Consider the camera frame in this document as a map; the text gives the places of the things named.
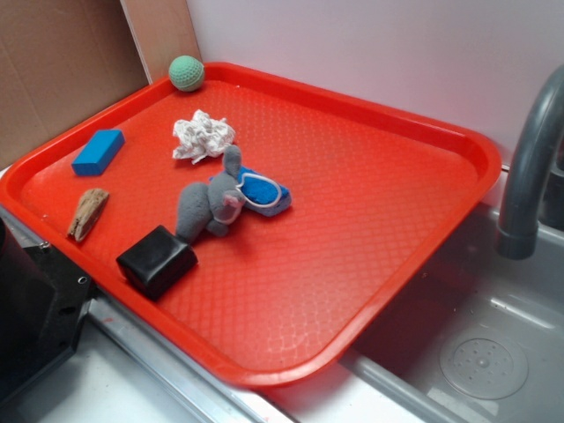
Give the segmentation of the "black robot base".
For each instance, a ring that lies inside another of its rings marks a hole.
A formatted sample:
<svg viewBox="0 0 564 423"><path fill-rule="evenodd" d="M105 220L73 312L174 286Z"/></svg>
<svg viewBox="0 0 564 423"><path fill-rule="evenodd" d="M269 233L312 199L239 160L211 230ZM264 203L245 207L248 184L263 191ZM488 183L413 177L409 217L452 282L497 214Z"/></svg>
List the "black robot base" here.
<svg viewBox="0 0 564 423"><path fill-rule="evenodd" d="M76 352L92 290L59 249L24 247L1 223L1 404Z"/></svg>

